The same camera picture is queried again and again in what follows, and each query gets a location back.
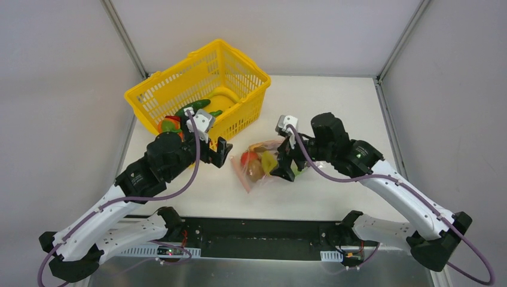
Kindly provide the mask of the yellow plastic basket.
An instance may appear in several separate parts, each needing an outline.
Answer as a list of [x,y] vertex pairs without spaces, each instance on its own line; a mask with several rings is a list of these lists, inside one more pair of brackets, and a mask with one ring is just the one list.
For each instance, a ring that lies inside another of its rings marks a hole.
[[202,99],[216,87],[226,87],[241,99],[211,98],[205,111],[223,113],[209,132],[212,140],[230,140],[258,119],[271,78],[245,53],[222,39],[193,51],[181,62],[152,74],[124,94],[139,122],[157,135],[159,122],[183,106]]

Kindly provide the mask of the green cabbage toy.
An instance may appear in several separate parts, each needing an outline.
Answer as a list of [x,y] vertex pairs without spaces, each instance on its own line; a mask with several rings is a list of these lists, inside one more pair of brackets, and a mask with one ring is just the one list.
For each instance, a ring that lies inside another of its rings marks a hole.
[[307,166],[304,166],[302,169],[299,169],[298,166],[294,163],[291,165],[291,170],[294,173],[295,177],[297,177],[307,170]]

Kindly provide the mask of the clear pink-dotted zip bag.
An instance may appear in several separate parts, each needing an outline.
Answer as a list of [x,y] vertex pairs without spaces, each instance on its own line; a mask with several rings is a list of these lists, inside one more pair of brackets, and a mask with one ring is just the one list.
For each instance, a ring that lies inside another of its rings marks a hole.
[[248,194],[256,189],[289,184],[289,181],[271,174],[278,167],[277,149],[282,142],[282,139],[275,139],[253,143],[230,158],[234,174]]

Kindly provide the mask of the yellow-green pepper toy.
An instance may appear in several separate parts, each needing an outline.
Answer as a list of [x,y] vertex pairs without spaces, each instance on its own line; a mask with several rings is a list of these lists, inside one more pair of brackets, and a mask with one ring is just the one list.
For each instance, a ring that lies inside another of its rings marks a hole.
[[261,167],[265,175],[270,176],[271,171],[278,165],[277,158],[270,151],[261,154]]

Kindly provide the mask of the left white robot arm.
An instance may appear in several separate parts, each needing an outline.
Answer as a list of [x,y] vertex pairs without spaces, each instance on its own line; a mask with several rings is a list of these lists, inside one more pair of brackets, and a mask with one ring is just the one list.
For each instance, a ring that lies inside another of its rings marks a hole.
[[48,266],[52,275],[65,283],[75,283],[134,245],[162,238],[177,241],[182,236],[183,222],[172,207],[161,207],[147,219],[120,230],[111,228],[147,202],[161,201],[159,194],[167,184],[190,165],[198,168],[204,162],[222,167],[232,148],[222,137],[213,150],[193,133],[184,138],[172,132],[159,134],[147,145],[143,157],[128,165],[80,219],[60,232],[40,235],[41,247],[48,253],[42,266]]

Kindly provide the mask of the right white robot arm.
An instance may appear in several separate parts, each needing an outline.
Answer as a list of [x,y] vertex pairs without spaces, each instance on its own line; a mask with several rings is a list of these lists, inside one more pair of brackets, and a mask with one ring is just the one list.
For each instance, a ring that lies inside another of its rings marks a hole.
[[311,119],[313,136],[298,132],[297,125],[294,116],[279,117],[275,130],[283,142],[271,175],[292,182],[296,171],[318,161],[329,163],[341,174],[342,182],[362,184],[405,218],[404,222],[387,221],[353,210],[340,222],[342,242],[384,243],[409,252],[432,271],[442,271],[470,227],[471,217],[464,212],[451,212],[428,198],[371,144],[350,139],[343,122],[332,113]]

